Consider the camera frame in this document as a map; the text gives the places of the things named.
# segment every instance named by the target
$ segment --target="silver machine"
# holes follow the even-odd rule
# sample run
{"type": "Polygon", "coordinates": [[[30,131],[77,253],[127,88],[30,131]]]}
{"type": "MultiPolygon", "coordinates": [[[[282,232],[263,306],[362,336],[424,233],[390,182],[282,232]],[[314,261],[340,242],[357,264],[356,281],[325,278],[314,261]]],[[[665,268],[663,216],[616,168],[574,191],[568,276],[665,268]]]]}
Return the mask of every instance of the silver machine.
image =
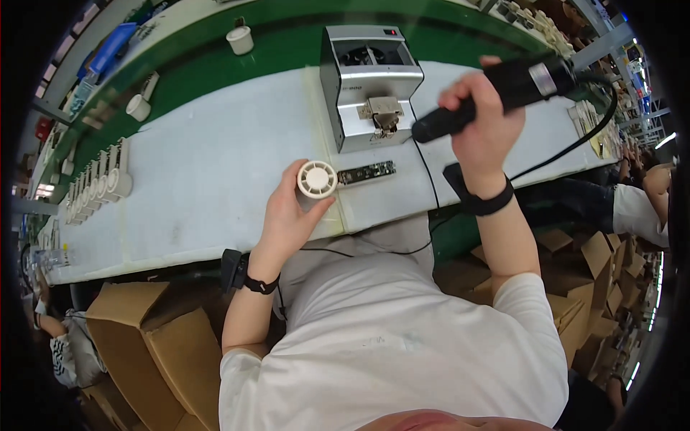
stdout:
{"type": "Polygon", "coordinates": [[[424,73],[397,27],[325,27],[320,74],[338,152],[397,145],[412,135],[410,98],[424,73]]]}

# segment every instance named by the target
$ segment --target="electric screwdriver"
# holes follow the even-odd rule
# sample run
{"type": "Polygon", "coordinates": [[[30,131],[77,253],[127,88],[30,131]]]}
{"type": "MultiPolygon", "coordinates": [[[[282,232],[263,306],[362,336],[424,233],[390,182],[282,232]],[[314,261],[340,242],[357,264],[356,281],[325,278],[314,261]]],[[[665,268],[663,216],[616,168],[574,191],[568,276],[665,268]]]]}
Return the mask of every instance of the electric screwdriver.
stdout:
{"type": "MultiPolygon", "coordinates": [[[[501,97],[504,112],[566,95],[579,85],[571,63],[555,53],[505,61],[485,68],[484,74],[501,97]]],[[[459,133],[474,121],[476,114],[470,96],[461,101],[456,111],[438,108],[417,120],[412,125],[412,137],[427,143],[459,133]]]]}

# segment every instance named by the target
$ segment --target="black circuit board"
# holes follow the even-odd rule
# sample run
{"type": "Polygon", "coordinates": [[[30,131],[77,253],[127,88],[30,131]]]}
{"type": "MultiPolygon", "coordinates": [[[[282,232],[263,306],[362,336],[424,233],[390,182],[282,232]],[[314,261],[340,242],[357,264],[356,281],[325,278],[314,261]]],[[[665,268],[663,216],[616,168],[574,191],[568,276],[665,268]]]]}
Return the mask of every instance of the black circuit board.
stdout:
{"type": "Polygon", "coordinates": [[[362,166],[360,168],[341,170],[338,172],[338,182],[343,186],[349,184],[359,183],[368,179],[385,177],[386,175],[395,174],[395,163],[392,160],[374,163],[369,166],[362,166]]]}

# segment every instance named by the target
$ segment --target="black pants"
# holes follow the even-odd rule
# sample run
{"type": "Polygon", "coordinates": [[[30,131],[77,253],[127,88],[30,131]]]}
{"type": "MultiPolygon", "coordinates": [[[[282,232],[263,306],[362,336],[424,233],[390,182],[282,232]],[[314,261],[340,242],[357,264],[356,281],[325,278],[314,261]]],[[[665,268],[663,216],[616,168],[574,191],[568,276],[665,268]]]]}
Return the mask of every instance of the black pants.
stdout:
{"type": "Polygon", "coordinates": [[[517,202],[531,228],[566,222],[593,226],[605,234],[613,233],[613,188],[588,181],[562,178],[515,191],[517,202]],[[546,208],[531,208],[542,201],[553,201],[546,208]]]}

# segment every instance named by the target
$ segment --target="red object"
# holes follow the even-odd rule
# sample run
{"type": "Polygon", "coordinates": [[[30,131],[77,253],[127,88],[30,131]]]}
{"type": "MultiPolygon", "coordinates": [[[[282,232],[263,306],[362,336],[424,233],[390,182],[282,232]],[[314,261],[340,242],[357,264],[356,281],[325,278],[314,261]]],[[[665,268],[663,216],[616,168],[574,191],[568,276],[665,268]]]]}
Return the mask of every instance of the red object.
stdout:
{"type": "Polygon", "coordinates": [[[48,139],[48,135],[50,134],[50,129],[52,127],[52,120],[47,118],[47,117],[41,117],[39,118],[38,122],[36,123],[36,129],[34,136],[36,138],[40,139],[41,142],[46,142],[48,139]]]}

